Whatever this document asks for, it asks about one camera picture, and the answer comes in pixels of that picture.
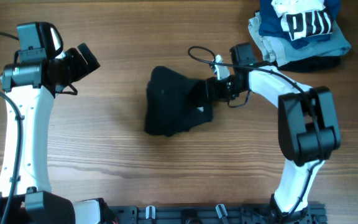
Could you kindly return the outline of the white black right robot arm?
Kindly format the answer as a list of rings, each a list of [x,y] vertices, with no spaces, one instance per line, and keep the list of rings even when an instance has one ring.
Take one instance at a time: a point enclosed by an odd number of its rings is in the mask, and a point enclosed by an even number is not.
[[[211,101],[229,102],[240,93],[256,93],[278,109],[278,142],[285,158],[282,177],[272,194],[268,219],[274,223],[306,218],[308,194],[318,171],[341,145],[333,95],[284,75],[269,62],[240,63],[240,46],[231,49],[231,63],[213,55],[216,78],[208,83]]]

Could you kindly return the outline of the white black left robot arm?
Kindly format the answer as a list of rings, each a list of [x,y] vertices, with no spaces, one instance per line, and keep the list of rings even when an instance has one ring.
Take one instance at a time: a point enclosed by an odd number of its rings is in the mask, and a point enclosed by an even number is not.
[[[99,67],[86,44],[65,50],[48,22],[17,26],[20,49],[0,76],[7,128],[0,173],[0,223],[109,223],[104,200],[73,203],[52,193],[47,168],[48,124],[58,95]]]

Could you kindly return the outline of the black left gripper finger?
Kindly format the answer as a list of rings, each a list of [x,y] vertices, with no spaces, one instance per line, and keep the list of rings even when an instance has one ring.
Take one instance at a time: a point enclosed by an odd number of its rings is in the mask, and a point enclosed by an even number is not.
[[[81,78],[84,77],[87,72],[87,64],[84,60],[82,54],[75,48],[70,49],[71,59],[70,59],[70,70],[72,78]]]
[[[81,52],[84,60],[86,61],[89,71],[95,71],[100,67],[98,60],[85,43],[80,44],[78,46],[78,50]]]

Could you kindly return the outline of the black polo shirt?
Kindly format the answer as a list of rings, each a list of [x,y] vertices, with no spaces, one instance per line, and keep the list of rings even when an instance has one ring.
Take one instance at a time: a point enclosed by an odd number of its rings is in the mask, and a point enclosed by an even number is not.
[[[146,88],[147,112],[144,131],[152,136],[173,136],[213,120],[213,106],[193,104],[191,91],[202,80],[164,66],[152,70]]]

